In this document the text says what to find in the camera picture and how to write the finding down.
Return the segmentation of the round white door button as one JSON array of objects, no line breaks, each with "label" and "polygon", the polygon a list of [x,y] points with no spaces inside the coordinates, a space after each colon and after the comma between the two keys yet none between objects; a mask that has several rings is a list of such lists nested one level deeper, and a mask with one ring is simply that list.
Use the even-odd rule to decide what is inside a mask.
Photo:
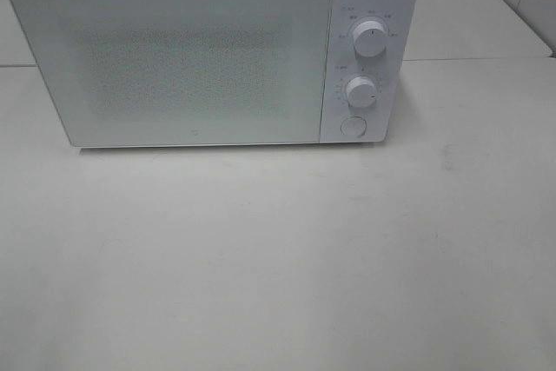
[{"label": "round white door button", "polygon": [[341,133],[349,137],[362,137],[367,130],[367,122],[364,118],[351,116],[341,123]]}]

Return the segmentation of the white timer knob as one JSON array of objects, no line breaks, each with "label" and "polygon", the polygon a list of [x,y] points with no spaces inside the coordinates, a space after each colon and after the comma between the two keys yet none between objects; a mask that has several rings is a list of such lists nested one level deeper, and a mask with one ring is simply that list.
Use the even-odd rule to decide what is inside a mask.
[{"label": "white timer knob", "polygon": [[345,87],[347,103],[356,109],[365,109],[376,102],[378,93],[375,82],[367,76],[357,76],[351,79]]}]

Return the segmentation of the white microwave door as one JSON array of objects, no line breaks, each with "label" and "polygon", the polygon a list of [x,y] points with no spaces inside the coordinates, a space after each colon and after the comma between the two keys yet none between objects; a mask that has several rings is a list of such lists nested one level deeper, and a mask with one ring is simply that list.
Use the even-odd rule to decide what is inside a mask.
[{"label": "white microwave door", "polygon": [[10,0],[79,148],[317,142],[330,0]]}]

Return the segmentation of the white upper power knob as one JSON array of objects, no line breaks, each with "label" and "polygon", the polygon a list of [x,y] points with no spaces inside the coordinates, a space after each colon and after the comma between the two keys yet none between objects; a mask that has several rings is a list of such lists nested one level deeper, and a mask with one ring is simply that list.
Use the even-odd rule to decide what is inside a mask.
[{"label": "white upper power knob", "polygon": [[358,22],[351,32],[355,52],[362,57],[378,56],[386,48],[387,26],[377,17]]}]

